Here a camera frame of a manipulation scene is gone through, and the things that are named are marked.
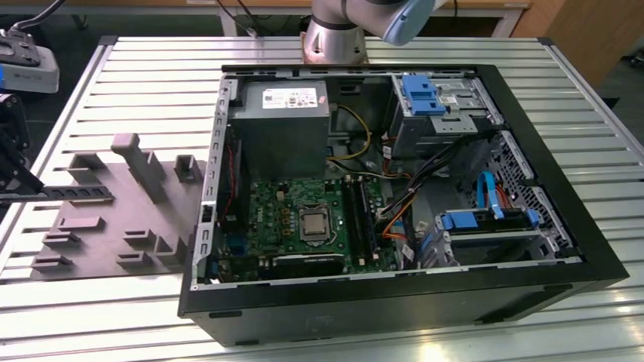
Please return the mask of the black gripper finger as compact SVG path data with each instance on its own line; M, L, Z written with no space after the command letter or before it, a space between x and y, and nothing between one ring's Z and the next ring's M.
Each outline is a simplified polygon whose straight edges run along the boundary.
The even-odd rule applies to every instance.
M2 145L2 194L33 196L43 191L45 184L27 168L23 154Z

